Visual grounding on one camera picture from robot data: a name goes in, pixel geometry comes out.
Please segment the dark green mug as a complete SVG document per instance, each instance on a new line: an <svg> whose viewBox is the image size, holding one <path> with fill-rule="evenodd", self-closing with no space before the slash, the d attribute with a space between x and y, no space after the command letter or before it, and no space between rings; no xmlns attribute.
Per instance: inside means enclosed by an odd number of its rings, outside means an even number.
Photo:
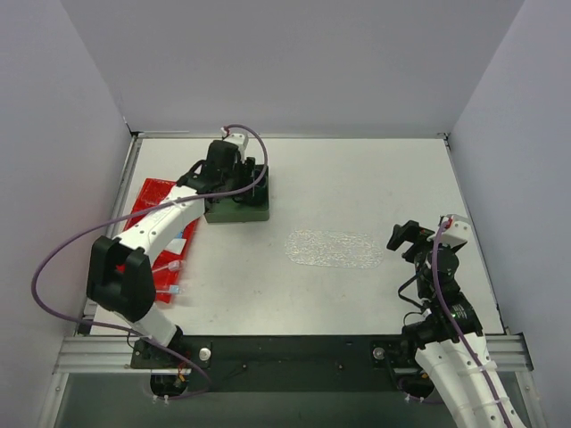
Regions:
<svg viewBox="0 0 571 428"><path fill-rule="evenodd" d="M247 192L232 196L233 202L250 207L260 207L264 205L269 198L269 173L261 174L262 164L251 165L245 168L244 173L240 177L239 187L249 185L256 179L260 181L252 189Z"/></svg>

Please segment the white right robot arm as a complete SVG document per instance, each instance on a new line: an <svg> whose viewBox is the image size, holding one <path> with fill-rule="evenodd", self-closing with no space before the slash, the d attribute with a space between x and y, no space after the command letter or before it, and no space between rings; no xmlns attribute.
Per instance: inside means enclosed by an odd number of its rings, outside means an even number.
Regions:
<svg viewBox="0 0 571 428"><path fill-rule="evenodd" d="M413 265L421 320L405 325L404 348L432 382L458 427L521 427L482 324L455 278L459 251L471 226L458 215L441 217L432 231L410 220L394 225L387 250L410 247L401 255Z"/></svg>

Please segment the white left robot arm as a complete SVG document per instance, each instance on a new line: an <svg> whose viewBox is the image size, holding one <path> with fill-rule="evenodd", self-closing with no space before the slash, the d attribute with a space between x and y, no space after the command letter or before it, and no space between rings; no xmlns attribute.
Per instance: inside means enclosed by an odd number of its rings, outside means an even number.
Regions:
<svg viewBox="0 0 571 428"><path fill-rule="evenodd" d="M208 204L252 189L255 159L245 156L248 136L229 134L210 143L167 196L132 227L98 238L91 249L87 297L154 340L152 357L175 366L183 355L180 329L155 303L153 263L178 233L208 210Z"/></svg>

